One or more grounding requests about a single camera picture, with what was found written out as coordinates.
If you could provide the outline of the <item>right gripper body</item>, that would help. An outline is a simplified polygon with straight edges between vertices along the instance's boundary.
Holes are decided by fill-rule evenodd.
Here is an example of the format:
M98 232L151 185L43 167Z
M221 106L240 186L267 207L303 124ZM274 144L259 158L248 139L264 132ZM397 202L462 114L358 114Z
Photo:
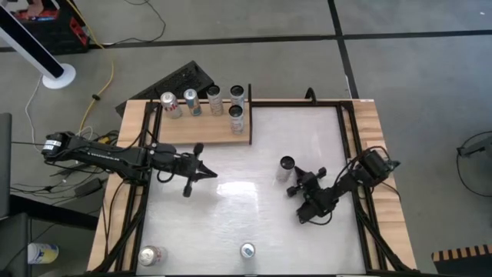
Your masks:
M327 174L327 169L321 167L318 172L314 174L313 172L307 172L305 180L301 180L300 185L293 185L287 188L286 193L289 198L296 196L301 193L304 202L296 210L298 220L301 224L310 222L314 224L311 220L317 217L325 217L331 214L334 209L332 207L332 201L329 197L330 188L323 189L319 180L325 177Z

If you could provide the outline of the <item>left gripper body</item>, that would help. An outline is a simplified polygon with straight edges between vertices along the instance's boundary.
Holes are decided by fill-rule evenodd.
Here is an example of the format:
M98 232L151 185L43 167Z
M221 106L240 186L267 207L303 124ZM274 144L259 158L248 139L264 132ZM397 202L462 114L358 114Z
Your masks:
M198 179L196 173L201 164L198 157L203 152L203 145L196 144L192 153L179 154L170 144L156 144L153 151L153 169L158 171L157 180L160 183L168 183L175 175L186 177L183 196L190 196L192 182Z

